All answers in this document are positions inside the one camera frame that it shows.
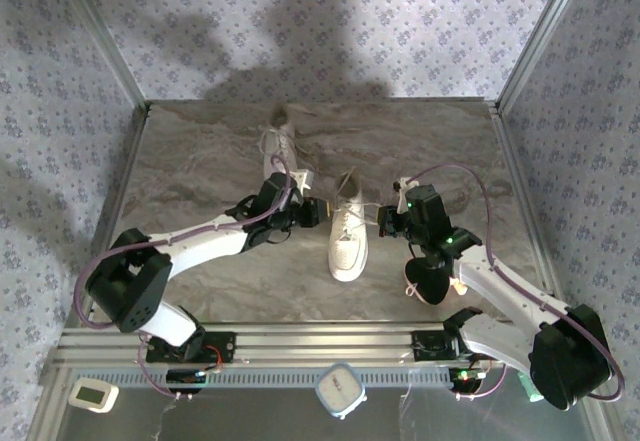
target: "small display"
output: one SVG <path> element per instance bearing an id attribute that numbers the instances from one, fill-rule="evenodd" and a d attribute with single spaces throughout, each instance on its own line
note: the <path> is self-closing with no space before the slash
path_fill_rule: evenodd
<path id="1" fill-rule="evenodd" d="M 98 391 L 97 389 L 91 389 L 87 388 L 86 386 L 82 386 L 78 391 L 78 395 L 76 397 L 82 401 L 100 404 L 104 399 L 104 394 L 104 391 Z"/>
<path id="2" fill-rule="evenodd" d="M 366 398 L 364 386 L 347 364 L 335 364 L 316 384 L 316 394 L 332 416 L 344 419 Z"/>

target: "cable connector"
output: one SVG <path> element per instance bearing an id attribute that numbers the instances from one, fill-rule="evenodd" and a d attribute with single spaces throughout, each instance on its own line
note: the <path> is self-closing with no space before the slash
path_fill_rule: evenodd
<path id="1" fill-rule="evenodd" d="M 313 184 L 313 171 L 308 169 L 298 169 L 291 171 L 289 174 L 298 185 L 300 194 L 304 196 L 304 190 L 311 189 L 311 184 Z"/>
<path id="2" fill-rule="evenodd" d="M 396 187 L 399 187 L 397 189 L 398 196 L 400 197 L 400 199 L 398 200 L 398 214 L 406 213 L 407 211 L 409 211 L 409 206 L 407 205 L 407 191 L 420 185 L 418 181 L 411 181 L 407 184 L 410 179 L 411 178 L 400 178 L 399 181 L 396 181 L 397 185 L 396 183 L 393 183 L 394 189 Z"/>

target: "shoelace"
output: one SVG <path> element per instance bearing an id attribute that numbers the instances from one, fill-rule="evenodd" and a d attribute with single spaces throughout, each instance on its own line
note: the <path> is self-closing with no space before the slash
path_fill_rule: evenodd
<path id="1" fill-rule="evenodd" d="M 267 153 L 266 151 L 266 137 L 269 133 L 273 133 L 276 136 L 276 142 L 278 144 L 278 148 L 275 153 Z M 296 143 L 289 134 L 287 134 L 284 130 L 275 128 L 273 126 L 267 126 L 262 128 L 262 134 L 260 135 L 260 140 L 258 141 L 258 149 L 260 149 L 260 153 L 264 156 L 273 156 L 274 154 L 281 154 L 286 152 L 288 149 L 296 150 Z"/>
<path id="2" fill-rule="evenodd" d="M 404 290 L 404 294 L 411 297 L 418 294 L 418 283 L 409 284 L 407 289 Z"/>
<path id="3" fill-rule="evenodd" d="M 354 208 L 356 206 L 376 206 L 376 207 L 379 208 L 381 206 L 380 204 L 378 204 L 378 203 L 352 203 L 352 202 L 345 202 L 344 198 L 340 197 L 340 191 L 342 191 L 342 188 L 344 188 L 344 186 L 347 184 L 347 181 L 349 181 L 349 179 L 353 175 L 353 172 L 355 171 L 355 169 L 356 169 L 355 166 L 352 166 L 351 168 L 349 168 L 349 170 L 347 171 L 347 173 L 344 176 L 344 179 L 340 183 L 340 186 L 338 186 L 338 189 L 336 190 L 336 197 L 335 197 L 335 200 L 334 200 L 334 206 L 336 206 L 336 213 L 340 213 L 340 215 L 342 216 L 342 219 L 340 221 L 341 221 L 341 223 L 343 225 L 343 233 L 342 233 L 342 236 L 340 236 L 340 238 L 338 239 L 338 241 L 343 241 L 343 240 L 350 241 L 351 238 L 352 238 L 353 231 L 358 229 L 363 224 L 369 224 L 369 225 L 374 225 L 374 226 L 378 225 L 378 223 L 376 221 L 371 221 L 371 220 L 367 219 L 366 216 L 363 216 L 363 215 L 360 215 L 359 213 L 356 213 L 354 211 Z M 361 222 L 359 224 L 355 225 L 355 226 L 350 226 L 350 223 L 349 223 L 350 216 L 353 216 L 356 219 L 359 219 Z"/>

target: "shoe sole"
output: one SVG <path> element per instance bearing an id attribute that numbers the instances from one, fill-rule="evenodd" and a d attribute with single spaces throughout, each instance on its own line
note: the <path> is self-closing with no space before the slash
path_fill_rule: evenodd
<path id="1" fill-rule="evenodd" d="M 356 268 L 355 266 L 351 269 L 340 269 L 337 267 L 331 266 L 331 251 L 329 251 L 329 271 L 331 272 L 331 276 L 337 281 L 341 283 L 350 283 L 351 281 L 355 281 L 360 277 L 362 272 L 364 271 L 365 265 L 367 264 L 367 258 L 369 257 L 369 243 L 365 245 L 364 248 L 364 256 L 362 257 L 362 261 L 360 262 L 360 266 Z"/>

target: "glass panel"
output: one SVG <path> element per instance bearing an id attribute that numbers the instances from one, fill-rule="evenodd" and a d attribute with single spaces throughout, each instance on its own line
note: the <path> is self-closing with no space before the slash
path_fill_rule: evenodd
<path id="1" fill-rule="evenodd" d="M 207 389 L 191 401 L 122 389 L 113 410 L 69 406 L 58 441 L 591 441 L 582 409 L 530 403 L 515 373 L 494 395 L 456 401 L 447 390 L 377 388 L 341 421 L 312 389 Z"/>

